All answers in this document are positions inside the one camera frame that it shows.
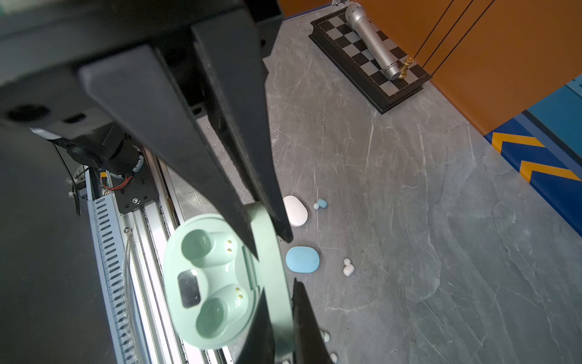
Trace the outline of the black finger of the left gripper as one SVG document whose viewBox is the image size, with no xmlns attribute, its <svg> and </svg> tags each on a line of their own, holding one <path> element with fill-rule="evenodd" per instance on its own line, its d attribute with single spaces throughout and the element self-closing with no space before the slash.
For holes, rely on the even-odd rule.
<svg viewBox="0 0 582 364">
<path fill-rule="evenodd" d="M 265 64 L 249 11 L 235 8 L 192 27 L 209 92 L 209 120 L 247 190 L 267 209 L 277 235 L 293 240 L 271 148 Z"/>
</svg>

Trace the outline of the mint green earbud charging case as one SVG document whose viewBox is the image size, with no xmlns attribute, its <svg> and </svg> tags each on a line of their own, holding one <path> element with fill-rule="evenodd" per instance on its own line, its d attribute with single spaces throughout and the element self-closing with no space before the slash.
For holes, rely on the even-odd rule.
<svg viewBox="0 0 582 364">
<path fill-rule="evenodd" d="M 261 203 L 246 209 L 256 254 L 219 214 L 197 215 L 175 230 L 163 262 L 165 299 L 182 341 L 215 350 L 249 329 L 264 295 L 275 352 L 284 356 L 295 348 L 293 309 L 277 235 Z"/>
</svg>

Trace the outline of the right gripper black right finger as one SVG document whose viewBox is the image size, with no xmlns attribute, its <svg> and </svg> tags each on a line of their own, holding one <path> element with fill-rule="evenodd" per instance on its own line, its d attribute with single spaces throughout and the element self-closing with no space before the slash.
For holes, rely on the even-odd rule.
<svg viewBox="0 0 582 364">
<path fill-rule="evenodd" d="M 293 327 L 295 350 L 293 362 L 298 364 L 332 364 L 325 347 L 305 285 L 293 282 Z"/>
</svg>

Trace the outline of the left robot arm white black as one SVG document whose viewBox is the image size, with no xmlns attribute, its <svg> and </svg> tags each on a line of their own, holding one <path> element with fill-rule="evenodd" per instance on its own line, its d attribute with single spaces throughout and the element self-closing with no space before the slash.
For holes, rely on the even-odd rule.
<svg viewBox="0 0 582 364">
<path fill-rule="evenodd" d="M 207 115 L 276 234 L 293 239 L 270 141 L 265 58 L 276 1 L 3 1 L 1 122 L 81 164 L 133 174 L 140 143 L 255 253 L 249 216 L 201 132 Z"/>
</svg>

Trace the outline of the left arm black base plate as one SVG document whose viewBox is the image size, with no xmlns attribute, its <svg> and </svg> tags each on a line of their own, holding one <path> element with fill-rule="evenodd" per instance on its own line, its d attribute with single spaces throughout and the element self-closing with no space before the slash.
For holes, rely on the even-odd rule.
<svg viewBox="0 0 582 364">
<path fill-rule="evenodd" d="M 124 188 L 112 191 L 121 215 L 134 212 L 143 206 L 159 199 L 152 174 L 147 167 L 141 168 L 125 185 Z"/>
</svg>

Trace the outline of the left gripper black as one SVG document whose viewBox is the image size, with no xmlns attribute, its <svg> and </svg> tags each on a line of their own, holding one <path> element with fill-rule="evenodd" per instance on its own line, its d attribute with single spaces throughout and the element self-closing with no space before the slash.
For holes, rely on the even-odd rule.
<svg viewBox="0 0 582 364">
<path fill-rule="evenodd" d="M 80 136 L 101 121 L 71 118 L 95 101 L 200 192 L 256 254 L 236 189 L 164 58 L 144 46 L 172 49 L 194 25 L 223 24 L 237 10 L 250 16 L 268 56 L 283 20 L 276 1 L 3 1 L 1 128 Z M 88 96 L 77 83 L 79 67 Z"/>
</svg>

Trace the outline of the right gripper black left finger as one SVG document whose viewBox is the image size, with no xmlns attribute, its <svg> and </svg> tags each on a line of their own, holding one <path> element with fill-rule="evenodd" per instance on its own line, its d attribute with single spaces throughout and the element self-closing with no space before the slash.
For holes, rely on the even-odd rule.
<svg viewBox="0 0 582 364">
<path fill-rule="evenodd" d="M 265 291 L 262 291 L 253 322 L 236 364 L 273 364 L 274 332 L 268 312 Z"/>
</svg>

